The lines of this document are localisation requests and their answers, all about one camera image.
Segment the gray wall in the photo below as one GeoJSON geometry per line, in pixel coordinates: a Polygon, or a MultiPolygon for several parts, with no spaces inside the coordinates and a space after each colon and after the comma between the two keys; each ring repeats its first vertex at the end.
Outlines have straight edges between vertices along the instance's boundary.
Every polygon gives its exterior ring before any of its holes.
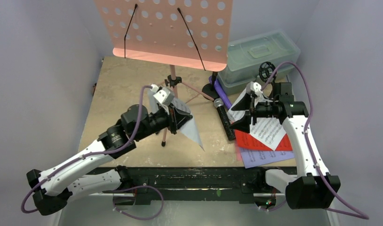
{"type": "MultiPolygon", "coordinates": [[[[340,221],[383,225],[383,0],[321,0],[297,45],[321,156],[341,196],[371,217],[340,221]]],[[[306,101],[300,77],[289,77],[306,101]]]]}
{"type": "MultiPolygon", "coordinates": [[[[297,41],[318,2],[319,0],[233,0],[229,39],[237,40],[281,28],[297,41]]],[[[78,0],[74,4],[99,53],[102,56],[112,55],[110,36],[94,2],[78,0]]],[[[161,0],[160,4],[168,4],[168,0],[161,0]]]]}
{"type": "Polygon", "coordinates": [[[25,173],[76,153],[99,67],[72,1],[0,0],[0,225],[47,225],[25,173]]]}

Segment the white paper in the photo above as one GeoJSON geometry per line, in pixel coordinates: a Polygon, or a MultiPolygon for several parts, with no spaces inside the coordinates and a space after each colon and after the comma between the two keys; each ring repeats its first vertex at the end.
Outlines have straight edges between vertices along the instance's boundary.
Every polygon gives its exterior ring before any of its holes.
{"type": "Polygon", "coordinates": [[[246,169],[294,158],[293,152],[256,151],[246,148],[240,148],[240,154],[246,169]]]}
{"type": "MultiPolygon", "coordinates": [[[[240,96],[236,99],[232,107],[237,104],[246,94],[246,89],[240,94],[240,96]]],[[[269,101],[265,100],[263,96],[261,96],[258,100],[255,100],[255,105],[258,102],[269,101]]],[[[228,111],[228,117],[231,121],[240,120],[244,116],[245,111],[228,111]]],[[[280,144],[283,139],[286,131],[283,129],[279,120],[276,118],[257,118],[255,126],[250,125],[250,134],[255,139],[259,140],[264,145],[268,146],[268,148],[275,150],[276,147],[280,144]]]]}
{"type": "MultiPolygon", "coordinates": [[[[153,95],[154,95],[154,93],[149,90],[148,96],[149,96],[150,108],[151,108],[153,113],[156,113],[158,111],[158,106],[157,106],[158,101],[154,98],[153,95]]],[[[193,115],[192,112],[190,111],[190,108],[183,101],[179,100],[178,98],[175,97],[171,103],[174,105],[175,108],[193,115]]],[[[190,140],[199,144],[200,147],[204,150],[203,143],[201,141],[200,133],[199,133],[199,130],[197,129],[197,124],[196,124],[196,120],[194,119],[194,116],[192,119],[187,121],[179,129],[179,131],[183,135],[185,135],[187,138],[189,138],[190,140]]]]}

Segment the wooden table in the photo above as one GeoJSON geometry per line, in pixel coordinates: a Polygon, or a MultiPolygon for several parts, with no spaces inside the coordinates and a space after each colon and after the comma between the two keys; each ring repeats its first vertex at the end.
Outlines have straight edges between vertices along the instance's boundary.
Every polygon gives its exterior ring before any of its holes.
{"type": "MultiPolygon", "coordinates": [[[[107,56],[104,59],[96,91],[86,119],[79,150],[114,125],[131,105],[139,101],[143,85],[158,84],[170,74],[169,65],[107,56]]],[[[176,75],[183,81],[202,88],[208,83],[209,71],[176,67],[176,75]]],[[[147,91],[143,105],[150,109],[147,91]]],[[[178,96],[186,102],[196,93],[178,85],[178,96]]],[[[238,95],[229,97],[235,101],[238,95]]],[[[234,142],[229,142],[218,113],[211,101],[199,96],[188,103],[196,119],[205,151],[183,134],[168,133],[167,145],[161,146],[162,132],[136,143],[137,148],[103,166],[126,165],[132,167],[207,167],[244,166],[236,159],[234,142]]],[[[295,166],[295,160],[286,160],[267,166],[295,166]]]]}

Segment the plastic storage box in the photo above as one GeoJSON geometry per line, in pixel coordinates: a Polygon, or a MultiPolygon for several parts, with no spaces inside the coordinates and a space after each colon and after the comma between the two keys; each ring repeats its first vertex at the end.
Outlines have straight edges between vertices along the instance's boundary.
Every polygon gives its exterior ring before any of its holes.
{"type": "MultiPolygon", "coordinates": [[[[284,61],[296,62],[300,53],[282,30],[229,42],[227,66],[218,73],[218,81],[227,95],[239,93],[251,81],[263,84],[258,75],[261,63],[269,61],[277,66],[284,61]]],[[[277,79],[292,69],[291,65],[281,67],[277,79]]]]}

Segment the purple cable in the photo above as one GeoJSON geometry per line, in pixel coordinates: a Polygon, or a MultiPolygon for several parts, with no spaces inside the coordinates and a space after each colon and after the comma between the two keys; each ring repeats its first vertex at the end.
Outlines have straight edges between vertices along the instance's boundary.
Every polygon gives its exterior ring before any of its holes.
{"type": "MultiPolygon", "coordinates": [[[[37,212],[38,209],[34,209],[34,210],[26,210],[25,209],[25,203],[27,202],[28,198],[31,196],[31,194],[33,192],[35,192],[35,190],[40,187],[42,184],[44,184],[48,179],[52,178],[56,173],[62,171],[63,169],[65,169],[66,167],[76,163],[77,161],[80,161],[86,157],[89,157],[89,156],[92,156],[92,155],[97,155],[97,154],[114,154],[114,153],[117,153],[117,152],[120,152],[122,151],[123,149],[125,149],[132,141],[133,139],[135,138],[136,136],[136,132],[137,130],[139,129],[139,125],[140,125],[140,121],[141,121],[141,118],[142,118],[142,107],[143,107],[143,92],[144,92],[144,89],[151,89],[152,87],[151,86],[143,86],[142,87],[142,90],[140,91],[140,98],[139,98],[139,109],[138,109],[138,112],[137,112],[137,119],[136,119],[136,125],[135,125],[135,128],[133,129],[133,132],[132,132],[132,135],[130,136],[129,140],[121,147],[115,149],[115,150],[112,150],[112,151],[104,151],[104,152],[94,152],[94,153],[87,153],[87,154],[84,154],[82,155],[82,158],[77,158],[77,159],[74,159],[72,161],[69,161],[68,163],[64,164],[63,166],[57,168],[55,171],[53,171],[51,174],[49,174],[47,176],[47,179],[43,179],[41,180],[37,185],[35,185],[29,192],[28,194],[25,196],[25,198],[23,199],[22,203],[21,203],[21,211],[23,213],[34,213],[34,212],[37,212]]],[[[151,186],[137,186],[137,187],[134,187],[130,190],[133,190],[133,189],[137,189],[139,187],[148,187],[148,188],[151,188],[153,189],[154,191],[156,191],[162,201],[163,201],[163,197],[162,197],[162,194],[159,192],[159,190],[157,190],[156,188],[153,188],[151,186]]],[[[154,217],[156,217],[158,214],[161,213],[161,210],[162,210],[162,207],[163,207],[164,203],[162,203],[162,206],[161,206],[161,209],[159,210],[159,212],[154,215],[154,217]]]]}
{"type": "MultiPolygon", "coordinates": [[[[301,75],[301,78],[303,79],[303,82],[304,82],[304,85],[305,85],[305,88],[306,88],[306,92],[307,92],[307,95],[308,95],[308,101],[309,101],[309,105],[311,106],[311,109],[310,109],[310,112],[309,112],[309,116],[308,116],[308,119],[306,120],[306,123],[305,123],[305,126],[304,126],[304,131],[307,131],[308,130],[308,125],[309,125],[309,122],[311,121],[311,118],[312,118],[312,115],[313,115],[313,104],[312,104],[312,99],[311,99],[311,93],[309,92],[309,88],[308,88],[308,83],[305,79],[305,76],[303,75],[301,69],[293,62],[291,61],[285,61],[281,64],[279,64],[276,69],[272,72],[272,74],[269,76],[267,82],[264,84],[264,86],[262,86],[261,88],[261,91],[263,91],[266,86],[269,84],[269,81],[271,80],[271,78],[276,74],[276,72],[278,71],[278,69],[282,66],[282,65],[285,65],[285,64],[289,64],[289,65],[292,65],[294,66],[297,71],[300,73],[301,75]]],[[[308,137],[308,133],[305,133],[304,134],[305,136],[305,140],[306,140],[306,144],[308,145],[308,149],[309,149],[309,152],[311,153],[311,156],[313,158],[313,163],[316,165],[318,163],[318,161],[316,161],[316,157],[315,157],[315,153],[313,152],[313,149],[312,149],[312,145],[311,145],[311,142],[309,141],[309,137],[308,137]]],[[[325,209],[325,210],[328,210],[328,211],[332,211],[332,212],[336,212],[336,213],[341,213],[341,214],[345,214],[345,215],[349,215],[349,216],[353,216],[353,217],[357,217],[357,218],[361,218],[361,219],[365,219],[365,220],[369,220],[369,216],[360,211],[359,209],[355,208],[354,206],[352,206],[351,204],[347,203],[346,200],[344,200],[343,198],[341,198],[337,192],[335,192],[335,190],[331,187],[331,185],[327,182],[327,180],[325,179],[324,175],[322,174],[322,171],[319,170],[320,166],[316,166],[316,171],[319,173],[320,175],[320,178],[323,180],[323,182],[325,183],[326,187],[330,190],[330,192],[342,203],[344,204],[346,207],[348,207],[349,209],[351,209],[352,211],[356,212],[357,214],[355,213],[350,213],[350,212],[346,212],[346,211],[342,211],[342,210],[335,210],[335,209],[331,209],[331,208],[328,208],[328,209],[325,209]]]]}
{"type": "Polygon", "coordinates": [[[140,218],[140,217],[136,217],[136,216],[133,216],[133,215],[130,215],[128,213],[125,213],[124,211],[120,210],[117,208],[117,206],[115,205],[114,203],[114,200],[112,201],[112,205],[114,206],[114,209],[118,212],[118,213],[122,213],[123,215],[126,215],[130,218],[133,218],[133,219],[136,219],[136,220],[151,220],[155,217],[157,217],[161,211],[162,211],[162,208],[164,207],[164,197],[162,196],[161,192],[155,188],[155,187],[152,187],[152,186],[148,186],[148,185],[143,185],[143,186],[136,186],[136,187],[131,187],[131,188],[128,188],[128,189],[123,189],[123,190],[116,190],[116,191],[113,191],[113,193],[123,193],[123,192],[127,192],[127,191],[131,191],[131,190],[135,190],[135,189],[138,189],[138,188],[151,188],[153,189],[154,191],[156,191],[159,195],[160,195],[160,198],[161,198],[161,207],[160,209],[158,210],[158,212],[156,214],[154,214],[153,216],[151,217],[148,217],[148,218],[140,218]]]}
{"type": "MultiPolygon", "coordinates": [[[[209,83],[211,83],[211,78],[212,78],[212,76],[210,76],[208,78],[209,83]]],[[[215,80],[214,88],[215,88],[216,92],[218,93],[219,97],[223,100],[225,107],[227,109],[230,109],[231,108],[231,102],[230,102],[228,96],[226,95],[225,91],[222,89],[221,84],[219,84],[218,79],[215,80]]]]}

